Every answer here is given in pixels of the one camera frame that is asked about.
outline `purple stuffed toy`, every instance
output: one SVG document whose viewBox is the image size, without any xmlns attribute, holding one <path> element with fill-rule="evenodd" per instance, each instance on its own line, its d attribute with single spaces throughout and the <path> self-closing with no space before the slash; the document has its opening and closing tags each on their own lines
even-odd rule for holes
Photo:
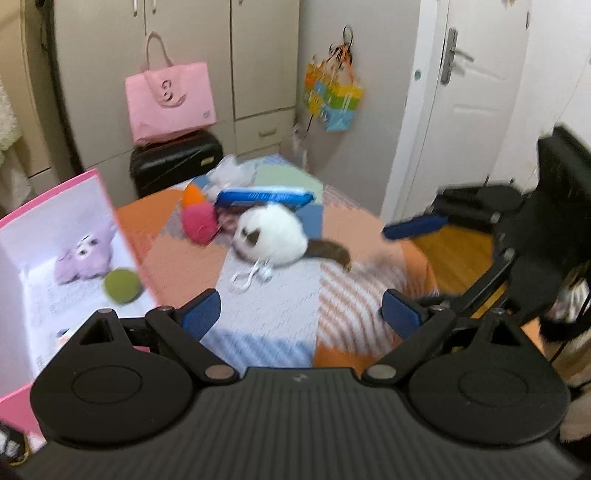
<svg viewBox="0 0 591 480">
<path fill-rule="evenodd" d="M 111 270 L 111 240 L 114 236 L 115 225 L 109 221 L 86 235 L 74 248 L 60 255 L 53 272 L 56 282 L 64 284 L 77 278 L 107 275 Z"/>
</svg>

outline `drawer handle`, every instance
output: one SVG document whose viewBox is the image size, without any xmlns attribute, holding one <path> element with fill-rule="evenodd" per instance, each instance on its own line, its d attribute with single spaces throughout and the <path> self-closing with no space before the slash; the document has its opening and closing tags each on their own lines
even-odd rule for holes
<svg viewBox="0 0 591 480">
<path fill-rule="evenodd" d="M 271 137 L 277 133 L 277 129 L 274 128 L 273 130 L 265 130 L 264 132 L 259 132 L 260 138 Z"/>
</svg>

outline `pink box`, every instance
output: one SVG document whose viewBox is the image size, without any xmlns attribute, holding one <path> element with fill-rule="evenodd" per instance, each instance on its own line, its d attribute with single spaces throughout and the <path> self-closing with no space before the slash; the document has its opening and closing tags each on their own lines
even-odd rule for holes
<svg viewBox="0 0 591 480">
<path fill-rule="evenodd" d="M 110 307 L 120 317 L 137 317 L 156 306 L 148 289 L 120 306 L 100 278 L 63 286 L 53 280 L 57 256 L 107 220 L 116 223 L 116 216 L 96 170 L 0 219 L 0 420 L 23 432 L 40 433 L 29 403 L 32 382 L 95 310 Z M 141 276 L 119 229 L 111 245 L 111 267 Z"/>
</svg>

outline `black suitcase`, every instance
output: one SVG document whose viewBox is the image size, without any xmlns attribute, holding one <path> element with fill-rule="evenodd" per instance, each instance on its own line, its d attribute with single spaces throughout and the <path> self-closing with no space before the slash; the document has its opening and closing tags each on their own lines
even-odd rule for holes
<svg viewBox="0 0 591 480">
<path fill-rule="evenodd" d="M 163 144 L 138 147 L 129 174 L 140 198 L 203 175 L 223 158 L 222 145 L 210 132 L 198 130 Z"/>
</svg>

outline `pink ball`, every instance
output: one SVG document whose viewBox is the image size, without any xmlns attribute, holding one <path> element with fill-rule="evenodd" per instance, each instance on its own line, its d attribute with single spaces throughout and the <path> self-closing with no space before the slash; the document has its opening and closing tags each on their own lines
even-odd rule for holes
<svg viewBox="0 0 591 480">
<path fill-rule="evenodd" d="M 199 245 L 209 244 L 219 232 L 216 211 L 209 202 L 182 209 L 181 221 L 185 235 Z"/>
</svg>

